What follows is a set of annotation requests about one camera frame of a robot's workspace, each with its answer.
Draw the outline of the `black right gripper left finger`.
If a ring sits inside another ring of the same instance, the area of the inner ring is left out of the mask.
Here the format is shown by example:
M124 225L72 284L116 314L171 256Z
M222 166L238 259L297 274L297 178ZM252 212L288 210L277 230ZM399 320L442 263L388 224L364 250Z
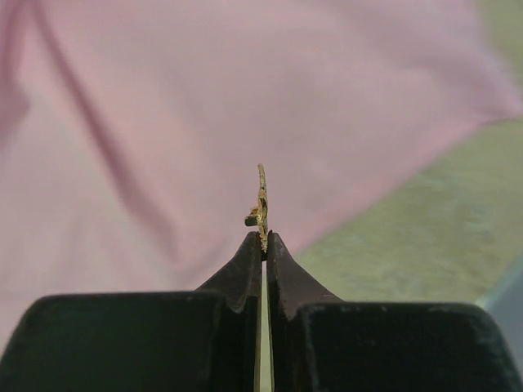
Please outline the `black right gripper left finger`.
M256 391L262 253L257 233L185 292L45 296L1 359L4 391Z

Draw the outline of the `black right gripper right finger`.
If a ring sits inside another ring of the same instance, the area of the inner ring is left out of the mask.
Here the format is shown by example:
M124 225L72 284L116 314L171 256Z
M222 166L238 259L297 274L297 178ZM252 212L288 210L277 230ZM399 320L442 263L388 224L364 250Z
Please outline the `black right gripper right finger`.
M275 391L519 391L497 324L456 302L344 301L271 234L266 256Z

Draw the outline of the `gold rhinestone brooch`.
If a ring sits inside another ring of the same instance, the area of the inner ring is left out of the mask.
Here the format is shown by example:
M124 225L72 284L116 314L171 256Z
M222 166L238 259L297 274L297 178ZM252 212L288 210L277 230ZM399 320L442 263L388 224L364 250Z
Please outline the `gold rhinestone brooch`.
M261 256L262 260L265 261L269 240L266 173L265 168L261 163L258 163L257 170L259 175L257 205L253 207L250 210L249 214L244 218L244 225L247 227L257 227L257 231L261 241Z

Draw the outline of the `pink garment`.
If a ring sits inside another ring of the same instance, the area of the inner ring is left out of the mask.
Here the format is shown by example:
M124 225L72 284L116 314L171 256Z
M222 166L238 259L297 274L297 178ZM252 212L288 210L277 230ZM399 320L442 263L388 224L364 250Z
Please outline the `pink garment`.
M256 202L304 247L521 96L469 1L4 1L1 335L199 285Z

